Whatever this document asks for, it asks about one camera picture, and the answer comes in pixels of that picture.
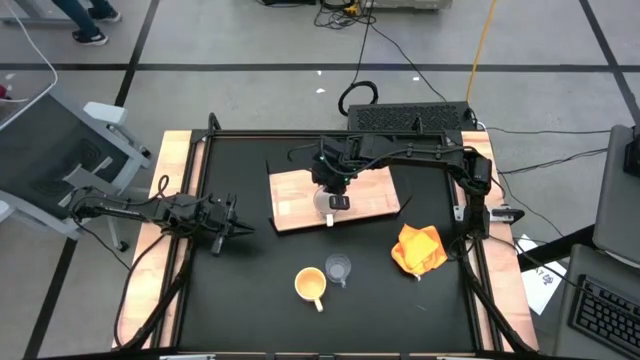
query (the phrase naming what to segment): black table surface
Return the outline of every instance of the black table surface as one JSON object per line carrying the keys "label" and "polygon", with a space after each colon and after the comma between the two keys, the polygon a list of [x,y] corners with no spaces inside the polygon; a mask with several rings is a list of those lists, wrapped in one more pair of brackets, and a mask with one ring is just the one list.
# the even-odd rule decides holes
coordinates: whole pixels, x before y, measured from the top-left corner
{"label": "black table surface", "polygon": [[[394,185],[406,208],[385,216],[278,234],[268,173],[308,168],[313,149],[289,149],[310,139],[215,138],[204,192],[238,194],[239,217],[253,235],[225,242],[220,257],[195,250],[182,308],[182,351],[415,353],[473,350],[467,292],[456,262],[418,282],[391,258],[403,224],[435,225],[445,247],[454,237],[451,184],[442,170],[393,166]],[[328,280],[318,313],[294,289],[298,271],[324,271],[331,254],[347,255],[347,287]]]}

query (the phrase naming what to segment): tabletop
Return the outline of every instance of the tabletop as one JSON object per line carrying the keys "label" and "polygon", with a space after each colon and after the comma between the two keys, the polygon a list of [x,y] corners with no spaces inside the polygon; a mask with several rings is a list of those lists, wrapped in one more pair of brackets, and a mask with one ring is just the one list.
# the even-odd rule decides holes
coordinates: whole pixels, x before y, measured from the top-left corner
{"label": "tabletop", "polygon": [[[486,158],[494,159],[489,135],[486,132],[463,132],[462,138],[465,146],[472,146]],[[164,134],[162,147],[157,157],[157,165],[152,184],[156,184],[162,175],[168,175],[170,180],[165,190],[165,194],[167,195],[180,192],[187,164],[190,140],[191,131],[167,131]],[[204,142],[200,141],[195,147],[194,164],[188,186],[188,193],[190,195],[196,195],[203,154]],[[493,177],[498,181],[496,166],[493,167]],[[456,191],[458,199],[464,199],[462,189],[456,187]],[[155,187],[153,186],[151,193],[155,193]],[[500,188],[493,186],[491,192],[486,197],[487,206],[498,206],[502,205],[503,202],[503,194]],[[492,223],[490,234],[493,237],[513,242],[511,227],[508,224]],[[153,224],[143,224],[138,236],[134,260],[159,236],[160,229],[157,226]],[[140,261],[131,276],[122,314],[120,319],[118,319],[117,325],[119,338],[123,343],[133,337],[158,302],[167,265],[170,242],[170,238],[168,237],[162,240],[158,246]],[[538,343],[533,329],[522,277],[520,275],[517,254],[514,248],[500,241],[491,239],[484,241],[483,245],[493,298],[496,305],[520,337],[529,346],[537,349]],[[174,266],[176,272],[180,268],[180,261],[185,249],[186,239],[182,239],[178,246],[177,262]],[[478,299],[476,299],[476,303],[483,346],[485,349],[493,349],[487,313]],[[173,325],[176,319],[175,315],[176,299],[174,299],[165,313],[160,346],[170,346],[172,332],[174,330]],[[145,347],[148,347],[149,344],[150,342],[147,341]],[[503,344],[505,350],[510,349],[509,344],[507,344],[504,339]]]}

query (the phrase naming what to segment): sneaker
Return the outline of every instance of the sneaker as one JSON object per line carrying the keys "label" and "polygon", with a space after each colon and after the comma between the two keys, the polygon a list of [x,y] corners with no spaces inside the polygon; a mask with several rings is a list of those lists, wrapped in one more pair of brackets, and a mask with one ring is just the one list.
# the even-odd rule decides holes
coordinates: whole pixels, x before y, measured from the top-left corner
{"label": "sneaker", "polygon": [[94,8],[89,8],[89,9],[87,9],[87,11],[89,12],[89,16],[95,21],[108,22],[108,23],[114,23],[114,22],[122,21],[122,14],[120,14],[119,12],[117,12],[115,10],[113,10],[111,12],[111,14],[109,14],[107,16],[99,15],[97,13],[96,9],[94,9]]}
{"label": "sneaker", "polygon": [[93,45],[93,46],[102,46],[109,41],[109,37],[98,29],[98,34],[95,36],[87,36],[82,30],[76,30],[73,32],[73,39],[77,41],[80,45]]}

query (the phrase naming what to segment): orange towel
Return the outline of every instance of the orange towel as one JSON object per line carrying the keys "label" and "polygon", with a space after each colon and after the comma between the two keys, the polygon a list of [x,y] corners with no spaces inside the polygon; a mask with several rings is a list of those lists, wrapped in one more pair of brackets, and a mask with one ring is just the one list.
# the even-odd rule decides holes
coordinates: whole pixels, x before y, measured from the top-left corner
{"label": "orange towel", "polygon": [[418,278],[447,261],[440,235],[434,226],[414,229],[405,224],[398,241],[391,249],[391,257],[402,270]]}

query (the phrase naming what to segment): black metal frame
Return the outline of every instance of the black metal frame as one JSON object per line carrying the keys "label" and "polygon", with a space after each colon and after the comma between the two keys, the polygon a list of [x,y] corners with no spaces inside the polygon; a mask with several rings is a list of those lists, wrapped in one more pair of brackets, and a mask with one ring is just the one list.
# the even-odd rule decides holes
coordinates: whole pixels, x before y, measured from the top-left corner
{"label": "black metal frame", "polygon": [[[207,167],[209,164],[209,159],[210,159],[210,154],[212,151],[212,142],[214,141],[215,138],[248,138],[248,137],[256,137],[256,138],[292,138],[292,137],[296,137],[296,138],[317,138],[320,135],[327,135],[327,136],[348,136],[348,135],[358,135],[358,134],[367,134],[370,132],[367,131],[347,131],[347,130],[220,130],[219,128],[216,129],[209,129],[209,130],[193,130],[192,134],[191,134],[191,142],[189,145],[189,152],[188,152],[188,158],[187,158],[187,166],[185,167],[185,173],[183,176],[183,188],[182,191],[187,191],[188,189],[188,184],[191,181],[191,175],[193,172],[193,166],[194,166],[194,161],[195,161],[195,148],[197,146],[197,144],[204,138],[205,139],[205,148],[204,148],[204,154],[203,154],[203,159],[202,159],[202,163],[200,164],[201,166],[201,171],[199,174],[199,179],[198,179],[198,188],[197,188],[197,195],[198,197],[203,195],[204,189],[203,189],[203,184],[205,183],[206,177],[208,176],[207,174]],[[397,136],[397,137],[411,137],[411,136],[415,136],[415,137],[423,137],[423,138],[434,138],[434,139],[439,139],[442,143],[445,142],[445,136],[442,132],[425,132],[424,134],[421,135],[412,135],[411,133],[407,133],[407,132],[381,132],[381,133],[376,133],[377,135],[386,135],[386,136]],[[458,203],[458,199],[456,196],[456,192],[454,191],[454,182],[451,179],[451,176],[447,176],[448,178],[448,182],[449,182],[449,186],[450,186],[450,193],[451,193],[451,201],[453,204],[457,204]],[[465,244],[464,242],[461,242],[460,244],[461,246],[461,250],[465,250]],[[477,261],[478,261],[478,269],[479,269],[479,278],[482,281],[483,287],[485,289],[485,291],[487,292],[487,294],[489,294],[490,298],[493,299],[493,295],[492,295],[492,291],[491,291],[491,283],[490,283],[490,279],[489,279],[489,270],[487,268],[487,263],[486,263],[486,258],[484,256],[484,248],[482,247],[482,242],[479,242],[478,244],[476,244],[476,256],[477,256]],[[175,268],[175,262],[176,262],[176,255],[177,251],[174,252],[174,256],[169,258],[167,260],[167,267],[171,267],[171,268]],[[168,274],[172,274],[172,272],[167,273],[165,271],[165,276],[167,276]],[[186,285],[184,289],[182,289],[178,295],[178,303],[176,306],[176,320],[174,322],[174,326],[172,329],[172,337],[171,337],[171,345],[172,347],[177,346],[178,341],[180,339],[181,336],[181,330],[182,330],[182,325],[184,322],[184,306],[186,303],[186,299],[189,296],[189,286]],[[483,347],[483,342],[482,342],[482,333],[480,331],[480,324],[479,324],[479,319],[478,319],[478,309],[476,306],[476,299],[474,296],[474,293],[471,291],[470,287],[468,286],[468,284],[466,284],[465,282],[465,297],[466,299],[466,310],[467,313],[469,314],[469,327],[470,327],[470,331],[471,331],[471,338],[472,338],[472,342],[473,342],[473,346],[476,350],[482,350]],[[492,341],[493,341],[493,346],[494,349],[498,349],[498,350],[502,350],[503,346],[502,346],[502,336],[500,336],[500,333],[495,325],[495,323],[489,319],[489,324],[490,324],[490,328],[491,328],[491,335],[492,335]],[[158,333],[157,338],[160,338],[160,332],[162,331],[162,327],[158,326],[156,328],[156,332]]]}
{"label": "black metal frame", "polygon": [[528,271],[535,269],[539,264],[547,264],[552,261],[566,258],[571,254],[571,248],[573,245],[580,244],[597,249],[596,245],[593,243],[594,228],[595,224],[589,225],[569,235],[549,242],[548,244],[531,249],[524,254],[519,254],[518,263],[520,264],[520,271]]}

